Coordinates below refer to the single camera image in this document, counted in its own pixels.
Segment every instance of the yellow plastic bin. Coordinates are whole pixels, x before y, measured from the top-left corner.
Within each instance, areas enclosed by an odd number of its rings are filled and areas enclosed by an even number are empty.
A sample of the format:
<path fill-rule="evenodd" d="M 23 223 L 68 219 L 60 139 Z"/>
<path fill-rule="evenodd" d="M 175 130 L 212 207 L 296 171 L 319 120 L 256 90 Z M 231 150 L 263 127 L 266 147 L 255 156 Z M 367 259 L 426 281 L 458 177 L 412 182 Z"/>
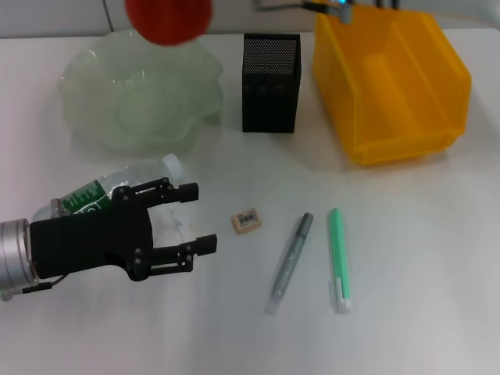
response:
<path fill-rule="evenodd" d="M 464 133 L 471 78 L 432 16 L 354 6 L 318 16 L 313 70 L 351 159 L 373 165 L 440 152 Z"/>

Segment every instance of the green glass bowl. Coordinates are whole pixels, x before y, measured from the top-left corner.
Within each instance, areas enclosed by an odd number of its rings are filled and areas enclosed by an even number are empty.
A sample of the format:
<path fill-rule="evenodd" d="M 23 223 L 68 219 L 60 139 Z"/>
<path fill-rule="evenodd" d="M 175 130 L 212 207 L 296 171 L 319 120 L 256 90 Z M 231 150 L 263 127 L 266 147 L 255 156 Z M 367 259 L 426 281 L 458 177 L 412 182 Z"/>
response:
<path fill-rule="evenodd" d="M 180 143 L 219 112 L 221 73 L 197 41 L 163 47 L 124 30 L 78 54 L 58 88 L 69 127 L 107 148 L 137 151 Z"/>

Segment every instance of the white table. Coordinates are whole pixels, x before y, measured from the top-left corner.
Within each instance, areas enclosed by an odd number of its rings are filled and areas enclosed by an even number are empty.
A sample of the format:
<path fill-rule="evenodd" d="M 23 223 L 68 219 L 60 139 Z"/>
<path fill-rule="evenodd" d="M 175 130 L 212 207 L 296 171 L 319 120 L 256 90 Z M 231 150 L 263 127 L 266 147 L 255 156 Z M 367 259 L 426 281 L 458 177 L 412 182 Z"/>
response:
<path fill-rule="evenodd" d="M 217 233 L 217 253 L 189 274 L 133 283 L 106 267 L 1 303 L 2 373 L 498 374 L 500 33 L 446 34 L 474 79 L 466 135 L 442 155 L 370 170 L 348 163 L 327 121 L 311 34 L 293 135 L 241 132 L 242 36 L 204 37 L 224 67 L 222 126 L 179 156 L 201 188 L 185 209 L 199 234 Z M 77 147 L 63 123 L 55 83 L 94 41 L 0 41 L 0 220 L 130 161 Z M 238 237 L 230 216 L 253 206 L 264 226 Z M 346 218 L 347 316 L 329 300 L 333 207 Z M 270 285 L 304 212 L 315 222 L 274 318 Z"/>

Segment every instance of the pen holder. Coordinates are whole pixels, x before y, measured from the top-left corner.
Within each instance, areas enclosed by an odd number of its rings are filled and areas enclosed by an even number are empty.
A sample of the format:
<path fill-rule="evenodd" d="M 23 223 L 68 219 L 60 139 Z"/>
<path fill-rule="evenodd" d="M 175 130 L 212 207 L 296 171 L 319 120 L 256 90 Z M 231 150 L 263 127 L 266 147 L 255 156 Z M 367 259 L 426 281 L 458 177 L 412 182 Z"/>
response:
<path fill-rule="evenodd" d="M 245 34 L 244 132 L 294 132 L 301 73 L 299 34 Z"/>

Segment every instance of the eraser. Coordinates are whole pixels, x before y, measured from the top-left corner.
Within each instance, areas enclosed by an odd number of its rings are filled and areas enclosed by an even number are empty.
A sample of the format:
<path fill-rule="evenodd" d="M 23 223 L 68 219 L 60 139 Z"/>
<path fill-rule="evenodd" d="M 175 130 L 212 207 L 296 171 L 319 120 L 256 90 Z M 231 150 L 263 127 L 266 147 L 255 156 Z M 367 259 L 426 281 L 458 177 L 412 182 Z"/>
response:
<path fill-rule="evenodd" d="M 231 217 L 234 230 L 238 234 L 247 233 L 250 230 L 257 229 L 263 225 L 256 209 L 249 209 L 248 211 L 237 213 Z"/>

